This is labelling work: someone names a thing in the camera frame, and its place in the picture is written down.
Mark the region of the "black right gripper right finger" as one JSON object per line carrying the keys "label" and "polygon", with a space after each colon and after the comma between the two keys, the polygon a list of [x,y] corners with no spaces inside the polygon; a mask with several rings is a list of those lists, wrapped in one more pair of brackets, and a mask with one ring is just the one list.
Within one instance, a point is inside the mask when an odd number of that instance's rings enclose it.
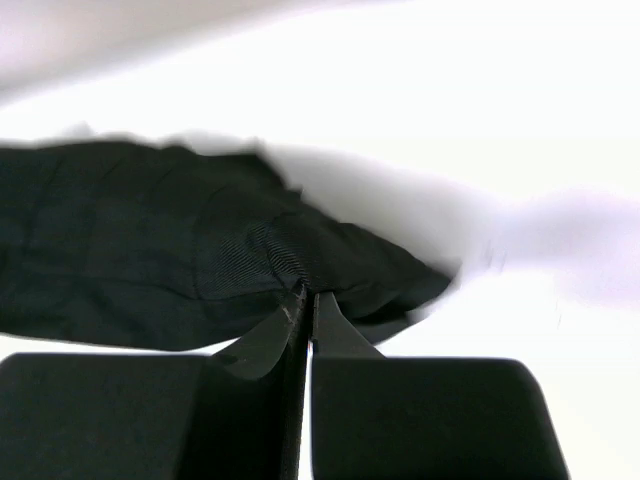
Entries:
{"label": "black right gripper right finger", "polygon": [[520,362],[381,354],[335,297],[314,301],[317,479],[565,479],[541,388]]}

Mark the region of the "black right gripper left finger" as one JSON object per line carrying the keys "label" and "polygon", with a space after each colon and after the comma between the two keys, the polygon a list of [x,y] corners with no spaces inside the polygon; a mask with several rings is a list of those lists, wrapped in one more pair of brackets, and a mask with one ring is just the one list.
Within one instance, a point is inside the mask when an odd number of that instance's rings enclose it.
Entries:
{"label": "black right gripper left finger", "polygon": [[1,365],[5,479],[294,479],[307,292],[210,355],[17,353]]}

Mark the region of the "black pleated skirt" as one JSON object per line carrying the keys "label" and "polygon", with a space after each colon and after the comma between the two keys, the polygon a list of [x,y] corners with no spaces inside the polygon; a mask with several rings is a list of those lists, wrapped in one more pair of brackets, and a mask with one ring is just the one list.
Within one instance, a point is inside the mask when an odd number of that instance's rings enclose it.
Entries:
{"label": "black pleated skirt", "polygon": [[240,337],[297,284],[364,327],[446,273],[306,203],[253,151],[91,141],[1,150],[4,333],[154,350]]}

